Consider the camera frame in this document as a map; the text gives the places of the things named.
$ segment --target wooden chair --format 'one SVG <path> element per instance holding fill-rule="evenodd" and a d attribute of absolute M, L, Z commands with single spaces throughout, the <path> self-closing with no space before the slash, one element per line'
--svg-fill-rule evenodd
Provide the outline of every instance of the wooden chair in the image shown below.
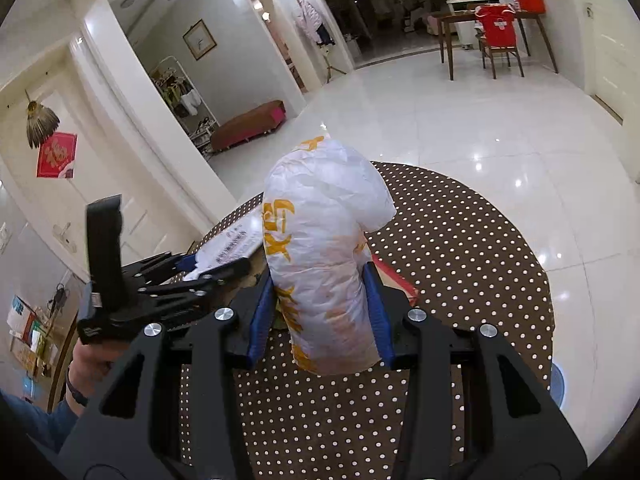
<path fill-rule="evenodd" d="M 484 33 L 478 34 L 482 51 L 482 68 L 486 68 L 486 57 L 489 56 L 494 79 L 496 79 L 494 53 L 505 53 L 509 67 L 511 67 L 509 54 L 513 54 L 518 60 L 520 75 L 524 77 L 522 60 L 516 44 L 516 31 L 513 27 L 515 11 L 510 6 L 483 6 L 476 10 L 476 16 L 484 28 Z"/>

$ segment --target red cloth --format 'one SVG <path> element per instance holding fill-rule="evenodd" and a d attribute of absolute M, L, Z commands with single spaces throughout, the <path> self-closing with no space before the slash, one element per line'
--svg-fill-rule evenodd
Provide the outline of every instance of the red cloth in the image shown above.
<path fill-rule="evenodd" d="M 516 31 L 513 20 L 515 11 L 510 6 L 484 6 L 476 10 L 478 21 L 484 27 L 484 36 L 490 47 L 516 46 Z"/>
<path fill-rule="evenodd" d="M 38 154 L 39 178 L 73 178 L 76 160 L 76 134 L 55 132 L 40 146 Z"/>

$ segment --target picture frame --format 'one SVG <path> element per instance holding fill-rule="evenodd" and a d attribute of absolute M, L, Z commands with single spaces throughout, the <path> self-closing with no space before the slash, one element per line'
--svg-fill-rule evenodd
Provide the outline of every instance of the picture frame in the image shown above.
<path fill-rule="evenodd" d="M 218 46 L 203 20 L 191 25 L 191 28 L 184 33 L 182 38 L 196 60 L 199 60 L 209 50 Z"/>

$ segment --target polka dot rug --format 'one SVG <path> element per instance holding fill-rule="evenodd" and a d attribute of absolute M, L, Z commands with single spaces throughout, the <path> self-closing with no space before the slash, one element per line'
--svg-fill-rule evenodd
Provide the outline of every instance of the polka dot rug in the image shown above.
<path fill-rule="evenodd" d="M 420 290 L 418 306 L 445 324 L 474 330 L 489 322 L 547 389 L 553 312 L 548 281 L 522 235 L 487 200 L 452 178 L 375 162 L 398 210 L 367 235 L 371 251 Z M 254 197 L 201 242 L 260 203 Z M 189 367 L 181 393 L 188 399 Z M 391 478 L 404 415 L 407 371 L 382 363 L 351 376 L 299 370 L 287 332 L 272 330 L 255 370 L 236 370 L 238 409 L 257 479 Z M 460 370 L 452 367 L 452 457 L 464 452 Z M 187 407 L 180 410 L 182 458 L 190 462 Z"/>

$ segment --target blue gripper pad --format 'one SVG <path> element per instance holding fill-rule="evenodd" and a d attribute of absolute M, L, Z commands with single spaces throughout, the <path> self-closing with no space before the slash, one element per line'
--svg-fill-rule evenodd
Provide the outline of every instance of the blue gripper pad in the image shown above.
<path fill-rule="evenodd" d="M 175 264 L 175 268 L 180 272 L 191 272 L 196 268 L 196 255 L 187 254 Z"/>
<path fill-rule="evenodd" d="M 269 330 L 275 313 L 276 293 L 273 288 L 271 273 L 267 271 L 267 275 L 267 281 L 258 300 L 258 307 L 255 309 L 254 318 L 249 326 L 249 348 L 247 352 L 249 368 L 253 368 L 264 356 Z"/>
<path fill-rule="evenodd" d="M 376 340 L 378 354 L 387 366 L 392 366 L 392 363 L 396 360 L 396 351 L 393 345 L 391 323 L 383 300 L 384 285 L 373 262 L 365 264 L 362 269 L 362 279 L 367 293 L 369 321 L 373 330 L 373 337 Z"/>

